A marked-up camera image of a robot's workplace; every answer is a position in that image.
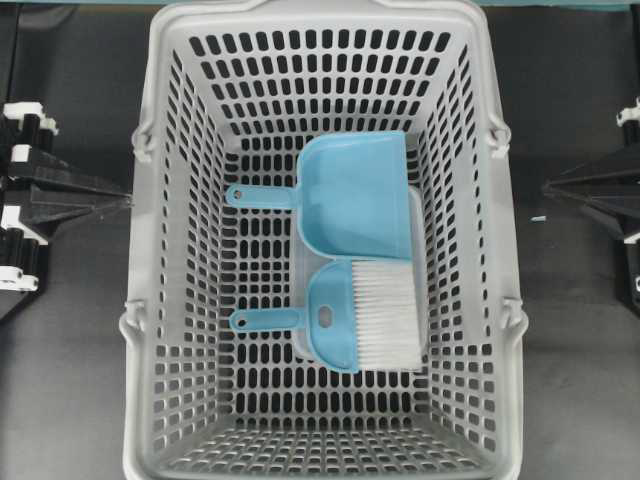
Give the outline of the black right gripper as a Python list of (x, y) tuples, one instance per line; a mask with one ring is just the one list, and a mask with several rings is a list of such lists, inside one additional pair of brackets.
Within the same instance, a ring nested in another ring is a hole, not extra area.
[(616, 116), (627, 159), (600, 159), (580, 165), (542, 187), (545, 196), (573, 204), (623, 238), (630, 302), (639, 304), (639, 100)]

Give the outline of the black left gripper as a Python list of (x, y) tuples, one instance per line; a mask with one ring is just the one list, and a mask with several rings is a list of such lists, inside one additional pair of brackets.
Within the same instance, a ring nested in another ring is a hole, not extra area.
[(1, 109), (1, 289), (36, 292), (64, 223), (131, 208), (131, 192), (49, 154), (59, 130), (36, 101)]

